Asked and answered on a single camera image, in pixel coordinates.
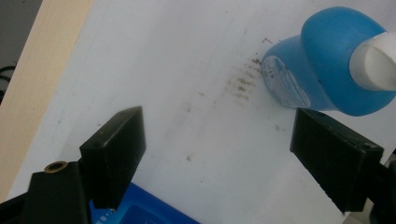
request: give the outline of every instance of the black cable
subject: black cable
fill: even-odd
[[[6,71],[13,71],[13,70],[15,70],[15,68],[16,68],[16,66],[6,66],[6,67],[3,67],[3,68],[0,68],[0,74],[4,73]],[[1,75],[0,75],[0,79],[3,79],[5,81],[7,81],[8,83],[11,81],[10,77],[1,76]],[[3,101],[3,98],[4,98],[5,95],[6,95],[6,91],[0,91],[0,104]]]
[[[6,72],[6,71],[11,71],[11,70],[15,70],[16,66],[6,66],[3,68],[0,68],[0,73]]]

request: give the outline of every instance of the white table surface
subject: white table surface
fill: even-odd
[[[116,112],[142,105],[147,151],[133,182],[202,223],[342,223],[289,152],[294,110],[263,84],[265,51],[313,13],[348,6],[396,31],[396,1],[94,0],[9,197]],[[373,115],[329,113],[396,147],[392,102]]]

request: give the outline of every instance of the blue bottle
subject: blue bottle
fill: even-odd
[[[395,42],[359,11],[331,7],[266,52],[263,78],[284,106],[367,115],[396,94]]]

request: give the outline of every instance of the white bottle cap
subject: white bottle cap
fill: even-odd
[[[370,38],[353,51],[349,72],[370,91],[396,91],[396,32]]]

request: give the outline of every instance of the brass screw hole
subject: brass screw hole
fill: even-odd
[[[44,172],[47,174],[54,174],[57,172],[62,171],[62,169],[66,168],[67,162],[66,161],[56,161],[48,165],[45,169]]]

